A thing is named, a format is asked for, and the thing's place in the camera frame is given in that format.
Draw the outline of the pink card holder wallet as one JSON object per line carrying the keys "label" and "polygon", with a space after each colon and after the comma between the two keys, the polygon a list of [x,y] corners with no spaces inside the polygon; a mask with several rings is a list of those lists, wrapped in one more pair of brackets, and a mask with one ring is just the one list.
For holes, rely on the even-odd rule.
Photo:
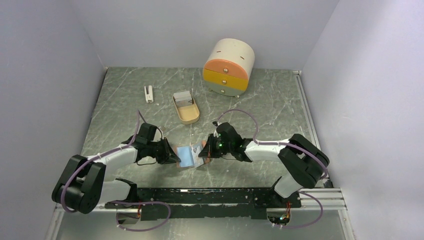
{"label": "pink card holder wallet", "polygon": [[176,155],[180,161],[176,163],[178,168],[198,168],[202,165],[208,164],[211,159],[208,157],[199,157],[201,150],[206,145],[206,141],[195,143],[193,145],[177,146],[174,148]]}

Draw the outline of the stack of grey cards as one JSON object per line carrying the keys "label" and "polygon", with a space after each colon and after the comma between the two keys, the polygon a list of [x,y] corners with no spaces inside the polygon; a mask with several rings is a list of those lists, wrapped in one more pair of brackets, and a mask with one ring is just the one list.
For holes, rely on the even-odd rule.
{"label": "stack of grey cards", "polygon": [[176,104],[181,104],[184,106],[192,105],[194,102],[193,96],[189,90],[175,92],[173,94],[173,99]]}

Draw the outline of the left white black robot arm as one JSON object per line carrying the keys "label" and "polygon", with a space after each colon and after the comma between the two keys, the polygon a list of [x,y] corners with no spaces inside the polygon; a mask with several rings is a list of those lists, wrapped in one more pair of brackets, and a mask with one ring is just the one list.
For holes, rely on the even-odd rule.
{"label": "left white black robot arm", "polygon": [[146,157],[160,165],[181,161],[157,126],[142,123],[133,136],[111,150],[89,157],[72,156],[53,188],[51,199],[70,213],[88,214],[106,203],[132,208],[139,200],[137,184],[115,178],[114,173]]}

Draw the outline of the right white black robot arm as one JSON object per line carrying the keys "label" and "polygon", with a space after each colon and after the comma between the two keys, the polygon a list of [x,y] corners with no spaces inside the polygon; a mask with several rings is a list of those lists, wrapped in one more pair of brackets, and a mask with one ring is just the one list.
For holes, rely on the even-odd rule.
{"label": "right white black robot arm", "polygon": [[329,158],[303,135],[293,134],[280,141],[243,138],[228,122],[217,123],[200,158],[219,159],[230,154],[240,162],[271,161],[281,163],[288,174],[280,177],[270,193],[270,202],[282,207],[289,196],[303,188],[314,188],[328,174]]}

